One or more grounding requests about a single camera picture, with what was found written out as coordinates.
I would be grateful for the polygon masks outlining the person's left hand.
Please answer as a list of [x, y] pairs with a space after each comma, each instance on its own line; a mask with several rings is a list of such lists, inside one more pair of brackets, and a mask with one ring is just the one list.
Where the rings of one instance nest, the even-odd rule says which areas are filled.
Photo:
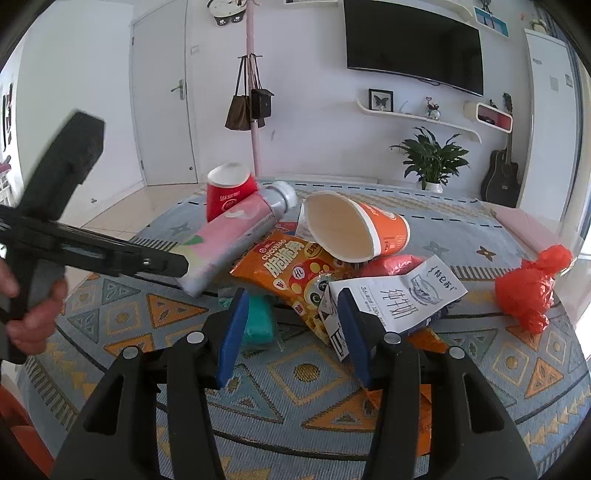
[[34, 308], [20, 317], [11, 318], [6, 324], [10, 343], [27, 356], [45, 351], [47, 339], [55, 331], [55, 320], [68, 293], [64, 276], [56, 280], [48, 295]]

